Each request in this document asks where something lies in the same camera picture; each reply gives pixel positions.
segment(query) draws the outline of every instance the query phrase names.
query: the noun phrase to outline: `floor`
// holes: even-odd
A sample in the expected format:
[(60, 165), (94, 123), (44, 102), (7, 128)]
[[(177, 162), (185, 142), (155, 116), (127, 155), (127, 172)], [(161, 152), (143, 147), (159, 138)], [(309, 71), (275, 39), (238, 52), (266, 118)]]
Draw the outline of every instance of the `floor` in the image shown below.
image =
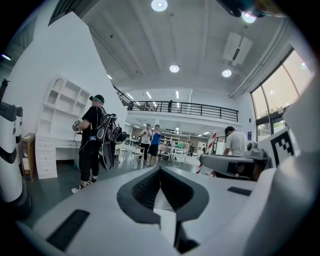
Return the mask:
[[(121, 163), (116, 163), (114, 169), (107, 171), (102, 166), (98, 181), (113, 178), (128, 172), (138, 170), (140, 162), (133, 160), (130, 163), (131, 152), (128, 151), (123, 161), (122, 155), (120, 157)], [(197, 164), (190, 163), (168, 163), (161, 161), (161, 166), (179, 166), (179, 169), (195, 173), (198, 169)], [(80, 183), (80, 171), (74, 167), (73, 164), (57, 164), (58, 178), (41, 179), (34, 177), (34, 182), (27, 182), (27, 188), (32, 198), (32, 210), (30, 215), (23, 221), (29, 227), (37, 222), (37, 220), (47, 211), (52, 209), (55, 205), (62, 202), (64, 199), (72, 196), (71, 189), (78, 186)]]

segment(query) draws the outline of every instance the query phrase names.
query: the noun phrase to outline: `white shirt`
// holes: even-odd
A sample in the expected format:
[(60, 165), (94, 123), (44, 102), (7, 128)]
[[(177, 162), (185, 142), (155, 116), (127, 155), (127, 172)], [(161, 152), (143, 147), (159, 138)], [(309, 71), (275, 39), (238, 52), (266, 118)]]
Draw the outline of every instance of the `white shirt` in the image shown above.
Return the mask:
[(149, 129), (149, 131), (147, 131), (147, 129), (143, 129), (142, 132), (140, 133), (141, 135), (141, 143), (143, 144), (150, 144), (150, 138), (151, 138), (151, 135), (152, 135), (152, 132), (151, 130)]
[(235, 157), (243, 157), (247, 150), (247, 137), (241, 131), (234, 131), (226, 139), (226, 149), (231, 150), (231, 155)]

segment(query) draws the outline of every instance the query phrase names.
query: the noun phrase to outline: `shorts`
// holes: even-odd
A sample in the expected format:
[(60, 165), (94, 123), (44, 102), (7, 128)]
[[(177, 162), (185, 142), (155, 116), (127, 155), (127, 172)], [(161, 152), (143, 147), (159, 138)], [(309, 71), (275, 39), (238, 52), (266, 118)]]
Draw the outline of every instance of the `shorts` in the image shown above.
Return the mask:
[(158, 147), (159, 145), (151, 144), (149, 147), (149, 154), (153, 157), (158, 156)]

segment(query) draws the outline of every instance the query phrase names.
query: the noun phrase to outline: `black pants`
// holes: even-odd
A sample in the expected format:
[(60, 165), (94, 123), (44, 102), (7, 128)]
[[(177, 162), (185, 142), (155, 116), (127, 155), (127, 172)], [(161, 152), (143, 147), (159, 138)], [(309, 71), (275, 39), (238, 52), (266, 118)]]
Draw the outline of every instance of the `black pants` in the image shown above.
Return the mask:
[(140, 144), (140, 147), (141, 147), (141, 148), (144, 148), (143, 159), (144, 159), (145, 161), (147, 161), (147, 153), (148, 153), (149, 144), (141, 143), (141, 144)]
[(79, 168), (81, 171), (81, 180), (87, 182), (90, 178), (90, 169), (92, 176), (99, 174), (99, 146), (80, 150), (79, 152)]

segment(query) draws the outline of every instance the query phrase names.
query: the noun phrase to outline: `air conditioner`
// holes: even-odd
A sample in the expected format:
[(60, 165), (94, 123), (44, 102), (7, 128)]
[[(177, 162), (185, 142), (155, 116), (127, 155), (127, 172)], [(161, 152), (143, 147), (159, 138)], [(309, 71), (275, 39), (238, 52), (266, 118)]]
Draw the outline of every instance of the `air conditioner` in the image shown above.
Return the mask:
[(232, 66), (242, 64), (250, 51), (252, 41), (237, 33), (230, 32), (224, 48), (223, 58), (230, 61)]

